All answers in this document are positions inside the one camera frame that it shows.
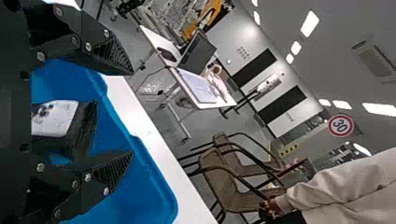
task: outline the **orange machine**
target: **orange machine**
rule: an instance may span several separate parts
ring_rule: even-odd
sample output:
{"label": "orange machine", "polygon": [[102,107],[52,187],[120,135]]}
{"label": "orange machine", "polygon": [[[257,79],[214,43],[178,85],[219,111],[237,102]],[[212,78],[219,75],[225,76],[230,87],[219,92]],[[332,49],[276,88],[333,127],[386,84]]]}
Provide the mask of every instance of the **orange machine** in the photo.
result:
{"label": "orange machine", "polygon": [[222,0],[209,0],[204,9],[201,10],[199,18],[194,20],[185,30],[182,30],[182,37],[185,41],[193,37],[197,28],[203,29],[206,25],[210,25],[221,11]]}

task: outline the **laptop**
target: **laptop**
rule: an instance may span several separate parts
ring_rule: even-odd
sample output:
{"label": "laptop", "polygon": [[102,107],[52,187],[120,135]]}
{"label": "laptop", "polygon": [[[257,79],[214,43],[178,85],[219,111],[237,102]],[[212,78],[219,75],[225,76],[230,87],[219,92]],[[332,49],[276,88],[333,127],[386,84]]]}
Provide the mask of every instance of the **laptop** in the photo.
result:
{"label": "laptop", "polygon": [[199,76],[216,50],[217,48],[209,42],[205,33],[197,30],[177,67]]}
{"label": "laptop", "polygon": [[209,83],[200,76],[216,50],[204,32],[197,30],[177,66],[177,71],[200,103],[215,104],[218,101]]}

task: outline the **laptop screen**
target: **laptop screen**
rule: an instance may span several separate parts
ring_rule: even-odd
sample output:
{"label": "laptop screen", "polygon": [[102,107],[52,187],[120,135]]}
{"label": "laptop screen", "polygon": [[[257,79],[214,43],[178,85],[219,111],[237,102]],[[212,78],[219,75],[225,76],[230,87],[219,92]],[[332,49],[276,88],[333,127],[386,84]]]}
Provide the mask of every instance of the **laptop screen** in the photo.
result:
{"label": "laptop screen", "polygon": [[200,75],[216,50],[217,48],[206,39],[202,31],[197,31],[178,67]]}

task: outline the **air vent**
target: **air vent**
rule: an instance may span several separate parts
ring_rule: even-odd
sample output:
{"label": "air vent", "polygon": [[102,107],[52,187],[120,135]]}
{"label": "air vent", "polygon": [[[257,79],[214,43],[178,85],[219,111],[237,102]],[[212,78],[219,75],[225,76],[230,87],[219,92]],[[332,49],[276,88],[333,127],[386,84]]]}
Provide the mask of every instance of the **air vent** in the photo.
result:
{"label": "air vent", "polygon": [[396,73],[396,66],[381,50],[374,44],[372,38],[361,41],[352,48],[352,52],[376,77],[389,77]]}
{"label": "air vent", "polygon": [[92,178],[106,184],[110,189],[110,193],[112,193],[127,172],[133,155],[132,151],[127,152],[107,164],[93,169]]}

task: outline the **floor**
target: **floor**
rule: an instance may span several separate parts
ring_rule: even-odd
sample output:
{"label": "floor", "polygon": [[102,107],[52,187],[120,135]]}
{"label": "floor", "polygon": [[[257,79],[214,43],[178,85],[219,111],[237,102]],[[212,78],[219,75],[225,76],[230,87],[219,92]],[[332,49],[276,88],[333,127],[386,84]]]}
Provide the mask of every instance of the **floor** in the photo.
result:
{"label": "floor", "polygon": [[[83,9],[96,17],[98,8],[97,1],[86,1],[85,4],[86,5]],[[118,39],[125,47],[134,68],[136,69],[140,65],[139,60],[146,57],[150,50],[149,43],[145,40],[142,34],[136,31],[136,23],[132,20],[127,21],[122,18],[115,22],[111,21],[110,13],[105,7],[103,9],[100,22],[106,25],[117,35]],[[143,107],[148,111],[148,114],[160,133],[163,135],[163,138],[169,148],[173,151],[176,158],[189,154],[189,149],[192,147],[200,146],[201,144],[211,141],[211,136],[219,132],[248,133],[264,145],[268,144],[268,140],[265,138],[263,129],[261,129],[259,124],[253,118],[253,110],[249,106],[243,107],[240,110],[240,115],[230,112],[229,119],[224,119],[217,109],[195,112],[185,120],[185,125],[190,131],[192,139],[187,144],[182,144],[181,139],[185,137],[184,133],[177,127],[177,124],[170,115],[168,109],[159,109],[159,104],[161,100],[163,100],[164,96],[158,96],[156,94],[158,90],[166,90],[172,86],[174,80],[169,74],[167,74],[165,69],[145,80],[149,74],[155,73],[162,68],[162,65],[155,56],[148,60],[146,67],[147,69],[136,72],[134,76],[126,77],[126,80],[133,90],[137,90],[137,87],[144,81],[143,85],[138,89],[138,98]],[[177,109],[177,113],[179,114],[187,112],[187,109]],[[250,152],[259,159],[267,161],[268,156],[266,153],[252,145],[250,142],[241,138],[235,138],[235,140],[242,146],[248,148]],[[251,161],[246,158],[241,158],[241,160],[244,164],[251,163]],[[196,176],[193,177],[191,181],[201,194],[206,205],[210,207],[215,199],[204,179],[201,176]],[[248,181],[252,184],[258,184],[262,182],[262,177],[250,178]],[[253,221],[255,218],[257,218],[256,214],[247,215],[248,220]],[[239,224],[244,222],[240,216],[229,214],[227,215],[224,223]]]}

